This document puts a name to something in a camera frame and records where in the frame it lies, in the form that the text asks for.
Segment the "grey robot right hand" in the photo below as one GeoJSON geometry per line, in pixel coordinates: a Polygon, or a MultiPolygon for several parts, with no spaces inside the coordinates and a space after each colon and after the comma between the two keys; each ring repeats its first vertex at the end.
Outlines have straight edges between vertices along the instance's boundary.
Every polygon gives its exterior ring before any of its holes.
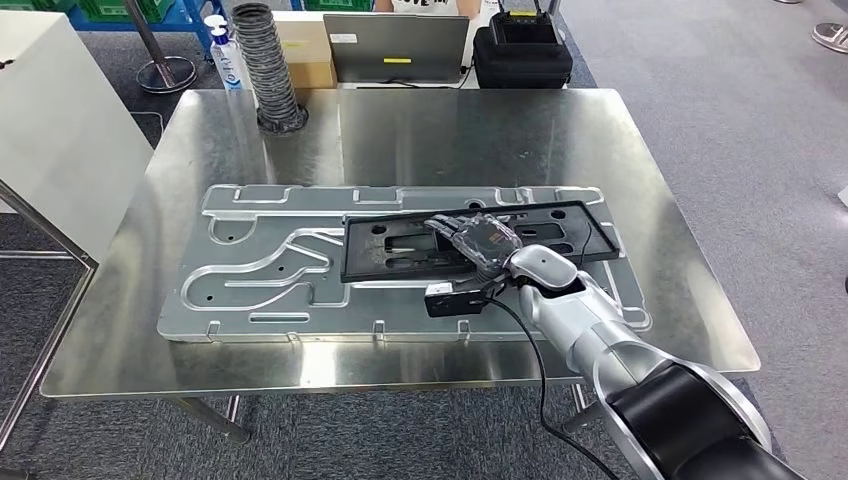
{"type": "Polygon", "coordinates": [[[511,256],[523,247],[519,236],[490,214],[470,217],[435,214],[424,225],[447,239],[485,280],[500,276],[511,256]]]}

